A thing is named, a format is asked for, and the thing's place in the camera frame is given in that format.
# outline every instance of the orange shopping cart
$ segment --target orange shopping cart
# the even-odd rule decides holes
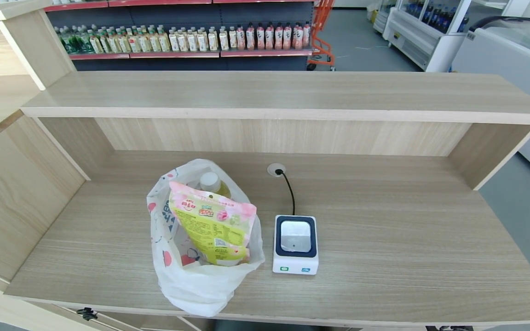
[[[334,55],[330,44],[318,36],[318,32],[324,29],[330,11],[333,9],[334,0],[317,0],[314,4],[314,21],[312,24],[312,56],[308,59],[307,71],[316,69],[316,65],[330,65],[330,71],[336,71],[334,67]]]

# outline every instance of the bottle cap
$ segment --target bottle cap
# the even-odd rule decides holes
[[[215,172],[206,172],[200,177],[200,187],[204,191],[215,193],[220,189],[220,178]]]

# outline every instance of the snack package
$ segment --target snack package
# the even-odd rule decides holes
[[[206,261],[219,266],[248,262],[257,207],[169,182],[169,208]]]

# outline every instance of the floor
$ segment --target floor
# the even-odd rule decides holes
[[[337,71],[420,71],[405,55],[377,34],[362,10],[330,13],[322,39],[332,43]],[[316,70],[328,70],[318,65]],[[530,262],[530,164],[513,157],[480,190]],[[530,325],[503,325],[492,331],[530,331]],[[0,331],[21,331],[0,323]]]

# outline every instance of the plastic bag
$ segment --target plastic bag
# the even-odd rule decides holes
[[[196,159],[162,176],[147,195],[151,216],[153,264],[163,295],[176,307],[213,317],[234,296],[244,277],[265,261],[261,222],[255,216],[248,248],[250,260],[237,266],[202,265],[200,254],[169,209],[169,181],[197,186],[202,174],[213,171],[229,187],[232,200],[250,203],[235,182],[215,163]]]

